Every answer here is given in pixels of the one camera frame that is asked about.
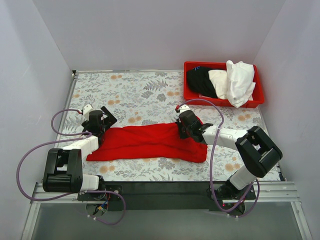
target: red cloth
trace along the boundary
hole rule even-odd
[[[203,163],[207,158],[207,145],[191,137],[180,139],[175,123],[112,127],[103,137],[102,146],[87,161],[165,157]]]

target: white cloth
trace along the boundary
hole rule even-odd
[[[251,64],[240,61],[234,64],[231,60],[226,62],[228,76],[228,90],[226,98],[231,105],[239,108],[251,97],[256,83],[253,82],[255,70]]]
[[[210,70],[209,79],[219,99],[227,99],[228,74],[226,70]]]

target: patterned table surface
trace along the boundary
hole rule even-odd
[[[141,126],[174,122],[174,111],[183,99],[183,72],[111,72],[80,73],[69,107],[82,109],[91,104],[95,109],[106,106],[118,119],[114,127]],[[218,111],[211,106],[191,105],[194,113],[205,123],[219,124]],[[225,121],[222,127],[250,129],[265,128],[258,108],[221,107]],[[84,119],[68,112],[63,133],[79,133]],[[164,157],[147,159],[119,159],[114,161],[84,161],[83,173],[102,175],[108,181],[208,181],[211,147],[204,163],[187,162]],[[243,165],[237,151],[216,147],[214,180],[225,181]],[[274,167],[264,181],[279,181]]]

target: pile of clothes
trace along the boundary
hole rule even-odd
[[[214,99],[228,99],[236,108],[253,100],[256,83],[254,66],[242,61],[226,62],[226,70],[197,66],[186,72],[189,88],[202,96]]]

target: clothing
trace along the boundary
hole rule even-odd
[[[228,60],[226,71],[228,75],[226,98],[234,107],[239,108],[248,101],[255,89],[256,83],[253,82],[254,66],[242,61],[234,64],[231,60]]]
[[[216,90],[209,79],[209,71],[212,68],[197,66],[186,72],[188,87],[195,93],[217,99]]]
[[[227,99],[228,74],[226,70],[210,70],[209,79],[219,99]]]
[[[207,158],[207,145],[191,137],[180,139],[175,123],[112,127],[103,137],[102,146],[87,161],[165,157],[203,163]]]

